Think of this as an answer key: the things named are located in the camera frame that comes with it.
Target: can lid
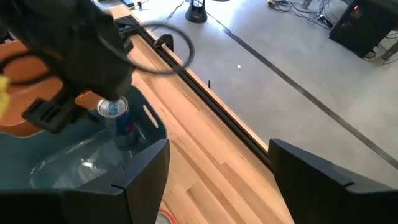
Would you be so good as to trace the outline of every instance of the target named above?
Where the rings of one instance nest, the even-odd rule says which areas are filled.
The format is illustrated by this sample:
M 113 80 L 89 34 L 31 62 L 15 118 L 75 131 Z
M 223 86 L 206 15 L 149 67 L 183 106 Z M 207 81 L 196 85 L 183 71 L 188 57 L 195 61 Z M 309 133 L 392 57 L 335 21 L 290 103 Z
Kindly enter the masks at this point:
M 122 97 L 116 101 L 101 99 L 97 104 L 98 113 L 106 118 L 115 118 L 123 114 L 126 110 L 127 100 L 125 97 Z

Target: plastic container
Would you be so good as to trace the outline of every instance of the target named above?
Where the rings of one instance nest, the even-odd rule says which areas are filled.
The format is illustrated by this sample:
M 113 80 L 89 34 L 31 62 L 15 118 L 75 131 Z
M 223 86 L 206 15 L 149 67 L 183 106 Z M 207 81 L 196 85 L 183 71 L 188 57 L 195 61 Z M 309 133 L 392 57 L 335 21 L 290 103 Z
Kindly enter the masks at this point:
M 81 120 L 56 135 L 1 133 L 0 200 L 7 205 L 2 218 L 155 223 L 169 170 L 169 141 L 142 93 L 132 86 L 125 97 L 142 133 L 128 152 L 116 148 L 102 118 L 100 124 Z M 96 110 L 92 114 L 101 117 Z

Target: gray floor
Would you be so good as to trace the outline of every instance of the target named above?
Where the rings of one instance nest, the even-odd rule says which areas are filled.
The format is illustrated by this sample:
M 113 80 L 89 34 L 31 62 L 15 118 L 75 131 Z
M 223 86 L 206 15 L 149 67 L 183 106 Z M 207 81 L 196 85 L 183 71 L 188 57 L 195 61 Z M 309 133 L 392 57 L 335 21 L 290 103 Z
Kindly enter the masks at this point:
M 150 0 L 134 11 L 142 20 L 161 20 L 181 3 Z M 191 69 L 265 142 L 281 138 L 372 179 L 398 187 L 398 170 L 292 88 L 275 72 L 226 35 L 211 17 L 192 24 L 188 4 L 169 20 L 193 39 L 197 54 Z M 310 6 L 316 9 L 314 0 Z M 333 0 L 331 18 L 346 5 Z M 355 56 L 331 41 L 328 31 L 291 14 L 270 10 L 266 0 L 206 2 L 207 11 L 266 59 L 398 159 L 398 69 Z M 393 42 L 383 41 L 388 47 Z M 181 58 L 187 48 L 178 41 Z

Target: energy drink can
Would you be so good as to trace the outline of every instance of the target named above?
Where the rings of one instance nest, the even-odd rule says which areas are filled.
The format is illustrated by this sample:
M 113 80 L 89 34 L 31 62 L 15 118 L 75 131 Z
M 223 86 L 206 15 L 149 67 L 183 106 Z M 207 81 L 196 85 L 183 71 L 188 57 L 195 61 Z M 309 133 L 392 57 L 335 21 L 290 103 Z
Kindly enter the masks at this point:
M 111 133 L 116 147 L 128 149 L 137 144 L 136 126 L 132 122 L 125 97 L 122 96 L 116 101 L 102 99 L 97 104 L 97 110 L 105 118 L 106 128 Z

